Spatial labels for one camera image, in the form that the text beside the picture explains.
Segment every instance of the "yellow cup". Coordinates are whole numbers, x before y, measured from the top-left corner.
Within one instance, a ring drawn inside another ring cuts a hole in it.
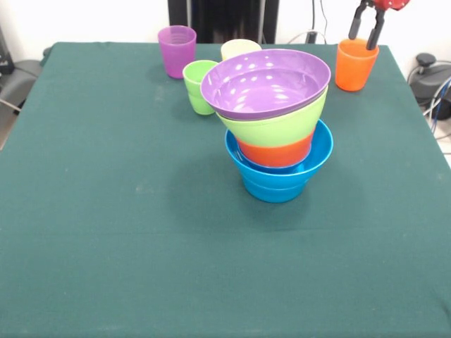
[[[227,41],[221,46],[221,57],[224,61],[251,51],[261,51],[261,46],[252,40],[234,39]]]

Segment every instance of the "blue bowl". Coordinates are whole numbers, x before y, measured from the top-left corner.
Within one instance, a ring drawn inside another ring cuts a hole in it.
[[[255,198],[270,203],[286,202],[299,196],[307,181],[327,161],[333,149],[333,138],[327,125],[319,120],[309,155],[288,173],[256,170],[243,156],[235,136],[225,132],[225,147],[240,170],[246,190]]]

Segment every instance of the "purple cup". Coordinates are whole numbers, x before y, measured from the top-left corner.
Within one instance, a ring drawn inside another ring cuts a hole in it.
[[[158,42],[166,73],[183,79],[183,68],[194,61],[196,32],[186,26],[169,26],[159,31]]]

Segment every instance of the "purple bowl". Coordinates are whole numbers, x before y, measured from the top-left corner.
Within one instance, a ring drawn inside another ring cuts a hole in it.
[[[329,82],[329,66],[315,55],[263,49],[218,63],[202,80],[201,93],[225,118],[262,120],[310,104]]]

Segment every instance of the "blue cable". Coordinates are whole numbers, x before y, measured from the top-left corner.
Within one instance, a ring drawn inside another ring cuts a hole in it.
[[[440,102],[438,103],[437,109],[435,110],[434,121],[432,122],[432,126],[431,126],[431,130],[432,130],[432,133],[433,133],[433,134],[435,133],[435,129],[437,128],[438,112],[440,111],[440,106],[442,105],[443,97],[445,96],[445,93],[446,93],[446,91],[447,91],[447,89],[448,89],[448,86],[450,85],[450,82],[451,82],[451,80],[448,81],[448,82],[445,84],[445,86],[443,86],[442,91],[440,92]]]

